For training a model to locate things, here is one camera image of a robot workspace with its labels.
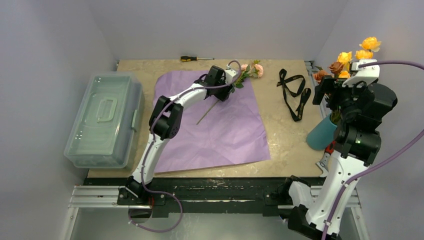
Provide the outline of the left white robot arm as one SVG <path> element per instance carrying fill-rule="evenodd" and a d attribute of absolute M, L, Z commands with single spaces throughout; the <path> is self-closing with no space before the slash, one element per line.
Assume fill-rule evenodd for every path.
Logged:
<path fill-rule="evenodd" d="M 241 70 L 212 66 L 209 72 L 201 75 L 187 89 L 173 96 L 160 96 L 149 119 L 149 137 L 140 162 L 132 175 L 128 177 L 125 190 L 138 205 L 146 203 L 149 194 L 161 194 L 158 190 L 149 190 L 154 170 L 159 158 L 168 144 L 180 130 L 183 113 L 192 105 L 209 97 L 226 101 L 234 88 Z"/>

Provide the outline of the pink wrapping paper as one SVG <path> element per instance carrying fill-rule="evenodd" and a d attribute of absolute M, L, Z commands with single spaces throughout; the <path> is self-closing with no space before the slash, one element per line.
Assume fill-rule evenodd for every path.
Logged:
<path fill-rule="evenodd" d="M 201 100 L 182 115 L 177 135 L 165 146 L 155 173 L 269 160 L 267 134 L 252 83 L 230 94 Z"/>

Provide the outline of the pink rose stem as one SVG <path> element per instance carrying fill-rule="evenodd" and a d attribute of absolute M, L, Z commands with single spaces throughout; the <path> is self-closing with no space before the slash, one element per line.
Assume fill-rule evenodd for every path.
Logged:
<path fill-rule="evenodd" d="M 250 78 L 258 79 L 261 78 L 264 74 L 264 67 L 260 65 L 260 60 L 254 60 L 250 63 L 241 64 L 238 60 L 231 60 L 226 66 L 230 66 L 238 72 L 238 78 L 234 81 L 234 92 L 237 89 L 244 87 L 244 82 Z M 225 83 L 225 68 L 213 65 L 210 67 L 207 73 L 201 75 L 194 83 L 196 86 L 193 88 L 194 91 L 202 92 L 204 99 L 209 97 L 214 97 L 216 102 L 221 102 L 218 100 L 214 93 L 219 88 L 224 88 L 229 86 Z"/>

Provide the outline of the black printed ribbon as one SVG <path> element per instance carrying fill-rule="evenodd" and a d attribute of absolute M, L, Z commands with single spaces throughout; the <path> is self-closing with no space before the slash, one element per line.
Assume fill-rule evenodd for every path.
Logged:
<path fill-rule="evenodd" d="M 297 74 L 286 78 L 287 73 L 287 70 L 284 68 L 279 71 L 279 81 L 277 82 L 276 87 L 282 87 L 283 100 L 289 110 L 291 118 L 294 122 L 299 122 L 303 119 L 304 108 L 311 96 L 312 90 L 306 87 L 306 78 L 303 75 Z M 300 80 L 299 87 L 296 91 L 292 91 L 288 87 L 288 83 L 296 80 Z M 288 103 L 288 94 L 292 98 L 300 97 L 299 104 L 295 110 L 293 110 Z"/>

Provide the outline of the yellow rose stem bunch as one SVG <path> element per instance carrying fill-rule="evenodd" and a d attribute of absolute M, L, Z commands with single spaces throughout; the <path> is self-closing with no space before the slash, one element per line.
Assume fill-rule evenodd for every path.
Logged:
<path fill-rule="evenodd" d="M 360 50 L 355 51 L 355 60 L 357 62 L 359 62 L 360 60 L 372 60 L 374 57 L 374 53 L 380 50 L 381 43 L 382 42 L 379 41 L 375 36 L 367 37 L 362 41 L 362 43 L 359 44 Z M 330 71 L 330 73 L 326 72 L 325 70 L 320 70 L 319 74 L 321 76 L 318 76 L 319 74 L 317 73 L 314 79 L 316 82 L 321 82 L 323 77 L 329 76 L 336 78 L 336 83 L 344 82 L 345 80 L 348 80 L 349 78 L 357 74 L 357 71 L 352 70 L 353 63 L 355 63 L 353 59 L 353 52 L 342 51 L 338 55 L 337 60 L 328 66 L 328 70 Z M 331 109 L 329 106 L 331 96 L 331 93 L 325 94 L 325 101 L 327 102 L 327 107 L 329 109 Z M 341 110 L 339 109 L 339 107 L 336 109 L 331 109 L 329 119 L 334 125 L 337 125 L 339 123 L 339 121 L 342 119 Z"/>

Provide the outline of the brown rose stem bunch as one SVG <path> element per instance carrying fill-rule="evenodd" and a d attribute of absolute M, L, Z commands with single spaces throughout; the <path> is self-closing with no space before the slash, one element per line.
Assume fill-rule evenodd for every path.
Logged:
<path fill-rule="evenodd" d="M 333 62 L 328 70 L 321 68 L 317 73 L 313 74 L 313 79 L 317 86 L 314 87 L 313 103 L 318 104 L 324 97 L 332 98 L 341 88 L 346 78 L 342 75 L 344 64 L 340 61 Z"/>

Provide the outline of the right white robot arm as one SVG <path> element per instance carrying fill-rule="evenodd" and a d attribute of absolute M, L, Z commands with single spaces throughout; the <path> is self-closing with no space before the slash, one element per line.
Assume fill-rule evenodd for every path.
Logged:
<path fill-rule="evenodd" d="M 343 79 L 324 76 L 315 87 L 313 103 L 328 95 L 327 105 L 339 110 L 341 119 L 334 131 L 329 173 L 316 198 L 303 180 L 292 177 L 280 196 L 293 203 L 287 225 L 312 240 L 338 240 L 341 219 L 361 177 L 381 148 L 377 127 L 397 104 L 394 91 L 385 85 L 363 80 L 344 86 Z"/>

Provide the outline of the clear plastic storage box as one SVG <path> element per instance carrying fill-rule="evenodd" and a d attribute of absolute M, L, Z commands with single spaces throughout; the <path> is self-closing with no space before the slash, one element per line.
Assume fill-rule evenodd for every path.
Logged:
<path fill-rule="evenodd" d="M 144 110 L 142 83 L 132 72 L 94 74 L 84 93 L 64 156 L 77 168 L 124 169 Z"/>

